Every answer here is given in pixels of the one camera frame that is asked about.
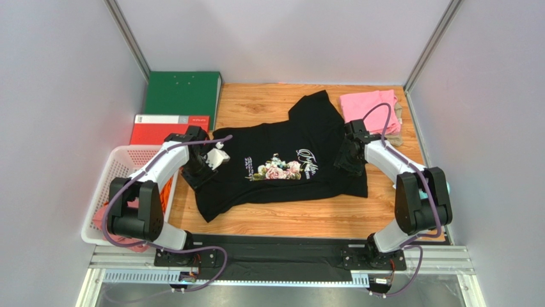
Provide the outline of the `black floral t shirt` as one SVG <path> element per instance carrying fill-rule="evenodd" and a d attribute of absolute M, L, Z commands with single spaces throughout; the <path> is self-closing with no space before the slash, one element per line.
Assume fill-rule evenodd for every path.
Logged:
<path fill-rule="evenodd" d="M 232 138 L 223 147 L 230 160 L 195 194 L 206 222 L 246 203 L 368 196 L 366 174 L 334 165 L 345 138 L 344 119 L 325 90 L 303 96 L 284 122 L 226 127 L 212 135 Z"/>

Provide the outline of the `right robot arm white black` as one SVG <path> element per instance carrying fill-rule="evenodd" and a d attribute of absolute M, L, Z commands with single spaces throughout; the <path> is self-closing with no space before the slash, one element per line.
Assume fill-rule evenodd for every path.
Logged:
<path fill-rule="evenodd" d="M 452 222 L 449 184 L 439 167 L 427 168 L 390 146 L 384 136 L 371 134 L 363 120 L 344 126 L 345 139 L 335 166 L 362 176 L 366 164 L 382 171 L 395 188 L 393 221 L 368 239 L 374 251 L 390 253 L 420 238 L 437 238 Z"/>

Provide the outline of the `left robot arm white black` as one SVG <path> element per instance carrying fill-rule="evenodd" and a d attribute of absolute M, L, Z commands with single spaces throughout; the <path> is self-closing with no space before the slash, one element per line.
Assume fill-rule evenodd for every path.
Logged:
<path fill-rule="evenodd" d="M 229 161 L 223 146 L 230 139 L 211 140 L 198 126 L 166 136 L 159 151 L 142 168 L 111 181 L 102 218 L 104 238 L 122 248 L 147 245 L 170 253 L 195 252 L 192 235 L 165 220 L 160 193 L 177 171 L 198 191 L 217 174 L 220 165 Z"/>

